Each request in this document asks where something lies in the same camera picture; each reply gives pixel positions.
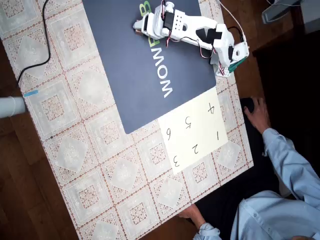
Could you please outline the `person's right hand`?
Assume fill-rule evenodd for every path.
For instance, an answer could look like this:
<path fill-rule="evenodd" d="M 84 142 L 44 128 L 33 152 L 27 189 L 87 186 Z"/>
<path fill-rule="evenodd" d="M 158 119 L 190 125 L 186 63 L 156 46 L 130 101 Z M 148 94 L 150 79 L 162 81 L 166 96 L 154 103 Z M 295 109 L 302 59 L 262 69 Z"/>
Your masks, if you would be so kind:
<path fill-rule="evenodd" d="M 270 119 L 267 105 L 264 99 L 261 97 L 251 97 L 250 99 L 253 102 L 253 111 L 250 112 L 249 109 L 245 106 L 244 113 L 250 123 L 262 135 L 265 130 L 270 128 Z"/>

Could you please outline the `person's left hand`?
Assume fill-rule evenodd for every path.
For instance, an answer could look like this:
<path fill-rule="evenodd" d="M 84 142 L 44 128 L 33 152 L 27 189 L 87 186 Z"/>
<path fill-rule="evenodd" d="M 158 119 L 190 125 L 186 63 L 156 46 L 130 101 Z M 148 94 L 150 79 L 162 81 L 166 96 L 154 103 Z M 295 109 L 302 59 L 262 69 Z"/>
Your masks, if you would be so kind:
<path fill-rule="evenodd" d="M 205 219 L 203 218 L 201 212 L 197 208 L 195 204 L 190 205 L 183 211 L 181 211 L 178 216 L 180 218 L 185 218 L 185 219 L 191 219 L 191 221 L 194 223 L 196 228 L 199 230 L 200 227 L 206 223 Z"/>

